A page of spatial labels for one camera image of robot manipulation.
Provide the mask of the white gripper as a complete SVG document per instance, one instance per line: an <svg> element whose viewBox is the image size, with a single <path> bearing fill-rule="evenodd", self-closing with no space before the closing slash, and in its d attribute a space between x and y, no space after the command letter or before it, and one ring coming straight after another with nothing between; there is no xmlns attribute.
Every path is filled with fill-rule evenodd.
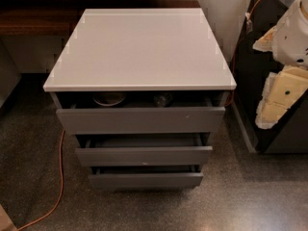
<svg viewBox="0 0 308 231"><path fill-rule="evenodd" d="M295 0L276 27L253 43L254 50L272 51L274 59L285 64L278 73L271 72L264 84L255 119L260 129L272 128L308 90L307 14L308 0Z"/></svg>

